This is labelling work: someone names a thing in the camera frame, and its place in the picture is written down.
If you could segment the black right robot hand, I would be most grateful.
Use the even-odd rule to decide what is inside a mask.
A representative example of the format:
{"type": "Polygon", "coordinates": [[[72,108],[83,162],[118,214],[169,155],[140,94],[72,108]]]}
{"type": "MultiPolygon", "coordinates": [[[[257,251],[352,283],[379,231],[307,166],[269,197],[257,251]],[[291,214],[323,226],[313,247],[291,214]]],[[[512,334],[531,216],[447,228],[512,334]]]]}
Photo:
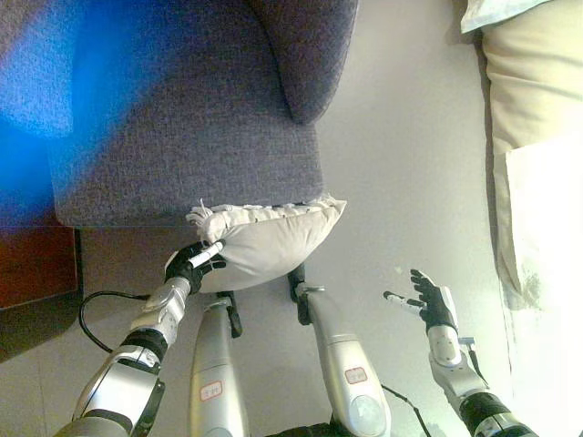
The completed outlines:
{"type": "Polygon", "coordinates": [[[419,316],[425,324],[425,330],[446,326],[458,333],[458,319],[451,290],[438,286],[433,280],[418,269],[410,270],[410,281],[418,298],[406,298],[389,290],[383,297],[393,305],[419,316]]]}

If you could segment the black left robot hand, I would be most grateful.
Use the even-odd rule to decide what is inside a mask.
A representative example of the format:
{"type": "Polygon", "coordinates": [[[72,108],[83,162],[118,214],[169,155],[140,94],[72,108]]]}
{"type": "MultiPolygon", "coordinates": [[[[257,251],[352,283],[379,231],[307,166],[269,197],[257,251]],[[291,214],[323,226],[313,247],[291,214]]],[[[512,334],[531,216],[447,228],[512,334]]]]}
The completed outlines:
{"type": "Polygon", "coordinates": [[[193,267],[189,260],[209,247],[209,242],[202,240],[179,250],[165,267],[164,282],[173,278],[183,278],[189,283],[191,294],[199,292],[205,275],[213,270],[224,269],[227,265],[226,260],[217,254],[198,267],[193,267]]]}

